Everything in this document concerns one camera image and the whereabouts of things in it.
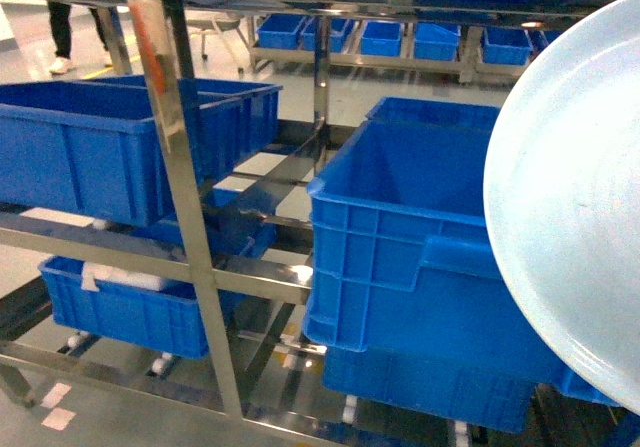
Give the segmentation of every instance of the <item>white plastic lid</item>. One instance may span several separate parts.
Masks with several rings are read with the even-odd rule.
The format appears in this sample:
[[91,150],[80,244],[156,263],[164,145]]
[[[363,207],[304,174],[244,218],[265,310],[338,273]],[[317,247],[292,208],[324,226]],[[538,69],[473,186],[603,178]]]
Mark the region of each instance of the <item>white plastic lid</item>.
[[640,0],[560,36],[498,118],[484,202],[500,271],[549,346],[640,413]]

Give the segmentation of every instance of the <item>metal shelf frame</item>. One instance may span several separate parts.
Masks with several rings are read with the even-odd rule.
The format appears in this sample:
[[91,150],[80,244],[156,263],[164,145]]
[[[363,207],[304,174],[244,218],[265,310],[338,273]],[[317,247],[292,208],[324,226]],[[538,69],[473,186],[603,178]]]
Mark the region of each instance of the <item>metal shelf frame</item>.
[[[113,8],[122,0],[63,1],[99,7],[100,20],[104,24],[107,44],[114,60],[114,70],[118,74],[130,74],[131,62],[127,56],[117,12]],[[379,405],[379,408],[384,409],[384,415],[377,411],[370,416],[359,417],[354,425],[346,425],[335,419],[327,421],[321,417],[294,413],[291,411],[291,399],[284,397],[277,408],[251,403],[251,393],[260,382],[261,374],[276,346],[293,349],[301,356],[322,355],[323,348],[310,344],[304,338],[285,342],[281,337],[295,306],[305,305],[310,293],[311,279],[308,275],[300,274],[300,266],[209,253],[201,205],[202,188],[199,189],[196,183],[187,137],[188,126],[183,113],[183,105],[193,101],[191,96],[195,95],[195,88],[191,92],[188,89],[178,89],[179,83],[188,85],[194,78],[184,8],[185,5],[202,7],[199,1],[126,0],[131,11],[184,248],[130,237],[126,235],[126,228],[120,226],[114,226],[110,231],[98,231],[32,219],[19,215],[25,208],[8,204],[0,204],[0,243],[193,283],[211,347],[211,363],[215,370],[217,388],[201,389],[177,384],[169,378],[171,366],[160,374],[149,371],[129,374],[114,367],[83,360],[82,354],[99,340],[91,335],[83,336],[73,348],[62,347],[56,351],[44,351],[17,342],[25,332],[51,314],[51,302],[42,279],[29,282],[0,299],[0,388],[12,401],[24,406],[33,405],[35,398],[32,386],[20,372],[24,369],[124,396],[143,397],[190,412],[204,412],[212,418],[294,442],[314,446],[400,445],[393,438],[410,437],[410,427],[407,425],[411,425],[411,422],[405,425],[398,420],[403,416],[407,417],[407,412],[402,409]],[[329,68],[332,63],[418,68],[416,61],[409,57],[393,59],[399,62],[391,64],[386,59],[360,56],[351,51],[331,55],[331,15],[362,19],[391,16],[395,19],[415,20],[418,14],[424,12],[429,12],[436,18],[438,13],[452,11],[489,12],[493,14],[492,20],[483,22],[482,25],[495,23],[517,26],[523,19],[535,18],[544,20],[548,26],[566,27],[598,7],[464,6],[413,0],[216,1],[215,7],[214,4],[208,4],[207,8],[237,9],[240,5],[236,4],[238,1],[255,1],[255,9],[247,8],[245,3],[242,4],[243,10],[302,12],[319,16],[315,51],[287,52],[286,57],[269,52],[269,49],[255,47],[254,28],[251,25],[249,33],[253,46],[252,63],[258,58],[313,62],[314,121],[282,121],[278,142],[293,146],[293,152],[267,175],[255,179],[256,182],[234,201],[216,212],[229,220],[231,227],[226,234],[230,239],[243,240],[247,229],[253,230],[260,222],[276,224],[276,245],[283,250],[307,254],[307,267],[311,264],[313,255],[313,236],[309,224],[273,216],[269,214],[270,211],[256,212],[255,199],[268,198],[271,207],[275,208],[294,187],[304,185],[302,179],[310,170],[322,168],[329,149],[340,146],[350,135],[352,129],[329,123]],[[496,72],[479,64],[481,33],[480,26],[469,28],[460,61],[447,63],[453,64],[449,65],[451,73],[458,74],[461,82],[477,80],[483,74],[516,77],[519,74],[516,69]],[[443,66],[439,64],[441,63],[421,65],[425,66],[425,70],[441,71]],[[261,332],[246,331],[236,328],[237,326],[227,329],[218,298],[221,288],[264,299],[271,312],[266,328]],[[248,361],[244,362],[236,354],[240,343],[247,340],[253,342],[255,348]],[[291,386],[287,384],[285,390],[295,393],[299,382],[300,377],[294,375]],[[427,416],[409,413],[409,418],[415,425],[415,419],[421,421]],[[449,432],[449,445],[462,447],[470,446],[474,439],[482,441],[482,435],[471,435],[472,428],[467,424],[449,422],[448,429],[446,425],[444,432]]]
[[[255,22],[248,19],[250,45],[249,56],[251,65],[258,68],[258,61],[297,62],[311,64],[314,62],[314,52],[302,50],[269,49],[260,47],[255,37]],[[416,59],[413,57],[415,41],[415,23],[406,26],[402,38],[400,56],[385,57],[378,55],[360,54],[360,41],[364,31],[364,23],[356,26],[345,42],[341,53],[331,54],[331,65],[358,68],[398,69],[418,72],[434,72],[440,74],[457,75],[460,83],[513,83],[526,70],[527,65],[498,65],[484,64],[481,55],[482,27],[471,26],[465,29],[460,41],[459,58],[453,61],[438,61]]]

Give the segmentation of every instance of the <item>chair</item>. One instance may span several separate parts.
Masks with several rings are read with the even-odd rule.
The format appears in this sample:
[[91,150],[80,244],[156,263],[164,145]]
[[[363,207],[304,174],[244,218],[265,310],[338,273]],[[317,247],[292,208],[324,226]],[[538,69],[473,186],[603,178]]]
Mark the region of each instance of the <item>chair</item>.
[[221,12],[189,12],[187,16],[187,27],[193,27],[198,29],[195,34],[200,35],[202,38],[200,55],[202,60],[207,60],[209,56],[206,53],[207,35],[217,35],[224,45],[224,48],[229,52],[234,63],[238,67],[238,73],[244,73],[244,67],[240,64],[233,47],[223,35],[224,32],[235,30],[240,37],[240,40],[249,50],[249,43],[244,34],[240,31],[240,21],[244,15],[236,13],[221,13]]

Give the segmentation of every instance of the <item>metal shelf rail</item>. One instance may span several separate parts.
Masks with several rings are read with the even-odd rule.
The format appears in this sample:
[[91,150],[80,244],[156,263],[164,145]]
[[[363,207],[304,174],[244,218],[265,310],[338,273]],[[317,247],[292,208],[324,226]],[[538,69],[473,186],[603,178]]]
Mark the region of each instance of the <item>metal shelf rail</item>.
[[[100,18],[109,35],[108,47],[114,58],[116,72],[130,73],[131,64],[126,54],[122,29],[112,8],[121,0],[79,1],[100,7]],[[184,97],[188,95],[186,91],[181,94],[178,90],[179,82],[189,82],[194,77],[184,6],[194,5],[198,1],[201,0],[127,0],[184,249],[123,235],[117,226],[112,229],[115,231],[98,231],[20,216],[22,207],[6,204],[0,205],[0,243],[193,283],[211,347],[217,388],[203,389],[178,384],[170,379],[170,369],[159,375],[150,375],[149,372],[130,374],[111,366],[83,360],[81,355],[99,340],[95,336],[81,336],[74,347],[63,347],[54,352],[17,342],[25,332],[51,313],[51,304],[41,279],[36,279],[10,296],[0,299],[0,388],[14,402],[32,405],[33,389],[20,372],[20,369],[25,369],[81,382],[124,396],[143,397],[190,412],[204,412],[247,429],[311,445],[412,445],[408,440],[429,445],[449,443],[469,446],[472,441],[483,443],[487,437],[486,432],[480,430],[472,436],[472,428],[467,424],[449,422],[447,440],[445,421],[375,403],[367,404],[371,408],[359,413],[353,425],[341,423],[340,417],[295,413],[292,396],[295,396],[301,385],[301,375],[296,369],[287,378],[283,392],[288,394],[283,395],[277,407],[253,401],[252,393],[258,387],[262,372],[277,345],[299,352],[300,358],[306,355],[318,356],[322,353],[322,348],[310,345],[304,338],[294,342],[284,342],[281,338],[294,307],[304,305],[308,298],[311,279],[307,265],[301,269],[301,266],[296,265],[209,254],[201,194],[192,167],[183,114],[183,104],[189,103],[190,99]],[[253,228],[259,222],[276,224],[278,247],[305,253],[308,256],[306,264],[310,264],[312,232],[309,225],[298,220],[268,215],[269,210],[257,212],[255,206],[258,205],[256,199],[264,201],[266,198],[269,199],[270,206],[275,208],[295,186],[301,185],[303,177],[310,170],[322,167],[328,149],[342,144],[350,134],[349,129],[328,123],[329,14],[335,14],[335,7],[339,5],[344,7],[344,10],[339,10],[340,14],[356,18],[370,18],[378,13],[391,12],[397,18],[413,17],[415,20],[416,12],[422,9],[431,12],[443,9],[465,11],[466,7],[425,5],[413,0],[349,0],[350,5],[347,5],[347,0],[215,0],[207,5],[213,8],[215,4],[217,10],[242,8],[251,11],[251,8],[247,8],[249,1],[253,2],[249,5],[254,5],[255,11],[259,12],[297,10],[320,15],[313,55],[314,122],[282,122],[279,141],[296,146],[293,153],[267,175],[257,179],[234,201],[221,208],[218,214],[229,220],[231,227],[226,234],[231,238],[244,236],[246,229]],[[477,6],[469,8],[478,10]],[[494,18],[496,23],[519,22],[535,13],[536,18],[547,19],[551,24],[556,19],[556,25],[567,25],[588,13],[594,6],[538,9],[534,13],[527,9],[510,12],[508,8],[504,10],[504,6],[498,9],[488,6],[482,8],[493,13],[501,12],[500,16],[496,14]],[[474,62],[473,45],[479,42],[480,32],[478,27],[470,29],[462,64],[470,65]],[[459,73],[472,72],[469,65]],[[266,328],[259,333],[233,328],[227,330],[218,300],[220,288],[266,299],[266,305],[273,309]],[[238,357],[238,352],[241,350],[240,344],[247,339],[255,345],[248,360],[243,361]],[[338,395],[337,398],[337,407],[344,406],[344,396]],[[598,412],[604,409],[602,406],[592,408],[598,409]],[[609,413],[607,411],[606,415],[611,420]],[[570,445],[554,444],[555,437],[552,434],[545,434],[542,432],[544,429],[536,427],[539,423],[533,424],[534,427],[529,427],[528,432],[536,432],[535,435],[540,435],[542,440],[520,445]],[[606,434],[613,426],[606,425],[603,429]],[[508,436],[496,435],[499,445],[509,445]],[[403,441],[393,440],[399,437]]]

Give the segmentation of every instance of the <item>person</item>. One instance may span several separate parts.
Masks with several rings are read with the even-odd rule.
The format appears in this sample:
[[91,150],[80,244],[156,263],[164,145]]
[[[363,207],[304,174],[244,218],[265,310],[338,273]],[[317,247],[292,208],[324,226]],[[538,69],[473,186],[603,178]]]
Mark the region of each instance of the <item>person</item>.
[[[49,67],[49,72],[53,75],[63,75],[74,68],[73,62],[71,61],[71,24],[69,23],[71,6],[59,2],[47,2],[47,6],[49,7],[51,35],[56,44],[56,60]],[[100,25],[98,11],[96,9],[89,9],[89,11],[96,23],[98,37],[100,37],[100,42],[102,42],[102,47],[104,48],[104,65],[105,67],[111,67],[113,63],[104,38],[102,26]]]

